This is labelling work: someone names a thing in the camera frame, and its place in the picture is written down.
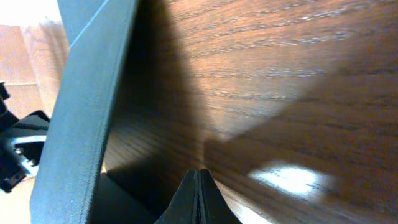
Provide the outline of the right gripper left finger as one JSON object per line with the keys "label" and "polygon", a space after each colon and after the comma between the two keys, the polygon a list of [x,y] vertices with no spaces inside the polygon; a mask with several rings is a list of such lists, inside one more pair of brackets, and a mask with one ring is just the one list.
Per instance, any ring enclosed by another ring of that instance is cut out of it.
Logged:
{"label": "right gripper left finger", "polygon": [[186,173],[165,212],[155,224],[194,224],[197,220],[198,171]]}

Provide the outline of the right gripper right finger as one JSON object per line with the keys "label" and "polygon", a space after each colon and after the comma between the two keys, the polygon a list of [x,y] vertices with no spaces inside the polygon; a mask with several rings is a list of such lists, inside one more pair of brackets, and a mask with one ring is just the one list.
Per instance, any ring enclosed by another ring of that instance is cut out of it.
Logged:
{"label": "right gripper right finger", "polygon": [[210,171],[198,171],[198,223],[241,224],[231,211]]}

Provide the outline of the dark green box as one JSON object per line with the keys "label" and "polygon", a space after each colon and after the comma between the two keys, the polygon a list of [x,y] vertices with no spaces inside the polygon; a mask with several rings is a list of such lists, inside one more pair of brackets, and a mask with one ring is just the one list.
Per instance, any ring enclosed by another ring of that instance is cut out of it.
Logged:
{"label": "dark green box", "polygon": [[70,51],[30,198],[32,223],[154,223],[103,159],[124,71],[149,64],[162,1],[60,1]]}

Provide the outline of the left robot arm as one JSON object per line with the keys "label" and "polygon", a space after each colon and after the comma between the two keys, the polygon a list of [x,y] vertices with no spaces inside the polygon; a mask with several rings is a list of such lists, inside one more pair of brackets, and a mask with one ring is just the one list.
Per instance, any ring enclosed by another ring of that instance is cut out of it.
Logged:
{"label": "left robot arm", "polygon": [[1,83],[1,191],[9,193],[26,177],[38,173],[50,118],[35,111],[19,119],[5,101],[10,98]]}

